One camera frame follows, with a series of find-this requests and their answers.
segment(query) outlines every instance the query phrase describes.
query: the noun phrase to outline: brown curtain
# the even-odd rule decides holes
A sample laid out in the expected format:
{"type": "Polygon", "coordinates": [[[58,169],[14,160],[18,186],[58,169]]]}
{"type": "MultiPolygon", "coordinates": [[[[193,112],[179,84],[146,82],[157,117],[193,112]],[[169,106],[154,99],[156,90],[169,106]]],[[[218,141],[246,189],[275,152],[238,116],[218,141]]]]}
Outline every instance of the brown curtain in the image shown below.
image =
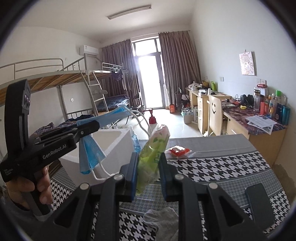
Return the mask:
{"type": "Polygon", "coordinates": [[[201,83],[197,53],[188,31],[160,33],[159,40],[168,98],[175,104],[179,87],[185,92],[193,81],[201,83]]]}
{"type": "MultiPolygon", "coordinates": [[[[136,63],[133,56],[131,40],[125,40],[116,44],[112,44],[102,48],[103,62],[110,64],[122,65],[127,69],[127,88],[129,97],[132,101],[134,96],[140,92],[136,63]]],[[[125,94],[121,81],[113,80],[112,78],[103,81],[105,90],[108,91],[108,96],[125,94]]]]}

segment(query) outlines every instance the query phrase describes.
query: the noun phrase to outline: smartphone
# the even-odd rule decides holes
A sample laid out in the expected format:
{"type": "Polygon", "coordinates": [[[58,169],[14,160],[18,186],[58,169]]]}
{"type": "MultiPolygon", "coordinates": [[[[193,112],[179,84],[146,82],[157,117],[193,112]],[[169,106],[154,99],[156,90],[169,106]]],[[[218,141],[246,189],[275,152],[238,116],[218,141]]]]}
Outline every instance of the smartphone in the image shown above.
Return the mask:
{"type": "Polygon", "coordinates": [[[275,222],[274,210],[262,183],[246,188],[253,221],[261,229],[269,228],[275,222]]]}

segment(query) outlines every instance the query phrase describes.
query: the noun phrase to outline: snack package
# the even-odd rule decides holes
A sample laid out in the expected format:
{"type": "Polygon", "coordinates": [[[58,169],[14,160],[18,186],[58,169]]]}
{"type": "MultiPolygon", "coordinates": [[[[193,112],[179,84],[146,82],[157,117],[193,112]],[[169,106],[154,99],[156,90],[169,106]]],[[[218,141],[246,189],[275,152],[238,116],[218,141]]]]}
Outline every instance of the snack package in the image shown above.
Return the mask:
{"type": "Polygon", "coordinates": [[[148,142],[139,154],[137,195],[141,194],[145,187],[159,178],[158,162],[160,155],[165,151],[170,132],[168,127],[161,125],[154,129],[148,142]]]}
{"type": "Polygon", "coordinates": [[[176,157],[182,157],[184,156],[186,153],[190,152],[190,149],[188,148],[184,148],[182,146],[174,146],[172,148],[167,149],[165,152],[173,154],[176,157]]]}

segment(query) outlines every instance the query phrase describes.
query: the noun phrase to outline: water bottle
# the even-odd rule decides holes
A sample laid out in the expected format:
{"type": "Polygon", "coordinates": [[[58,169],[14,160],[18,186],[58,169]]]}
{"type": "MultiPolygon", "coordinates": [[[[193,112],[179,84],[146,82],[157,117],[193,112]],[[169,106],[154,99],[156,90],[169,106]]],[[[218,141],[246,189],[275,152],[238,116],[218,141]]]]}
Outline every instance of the water bottle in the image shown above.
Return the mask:
{"type": "Polygon", "coordinates": [[[133,127],[132,126],[129,126],[128,128],[130,129],[130,132],[131,132],[131,139],[133,141],[133,147],[135,149],[135,152],[140,153],[141,152],[141,146],[139,144],[138,136],[133,131],[133,127]]]}

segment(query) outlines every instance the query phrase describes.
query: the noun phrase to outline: ceiling light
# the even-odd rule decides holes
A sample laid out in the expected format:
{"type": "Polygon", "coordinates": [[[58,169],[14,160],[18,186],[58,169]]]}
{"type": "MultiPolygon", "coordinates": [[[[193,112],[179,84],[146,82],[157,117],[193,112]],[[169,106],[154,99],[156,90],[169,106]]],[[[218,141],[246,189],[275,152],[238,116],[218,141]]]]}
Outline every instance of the ceiling light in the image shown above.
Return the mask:
{"type": "Polygon", "coordinates": [[[111,20],[111,19],[123,16],[123,15],[129,14],[129,13],[139,12],[139,11],[147,10],[147,9],[151,9],[151,5],[146,5],[146,6],[137,7],[137,8],[131,8],[131,9],[125,10],[123,12],[118,12],[116,14],[109,15],[109,16],[107,16],[107,18],[111,20]]]}

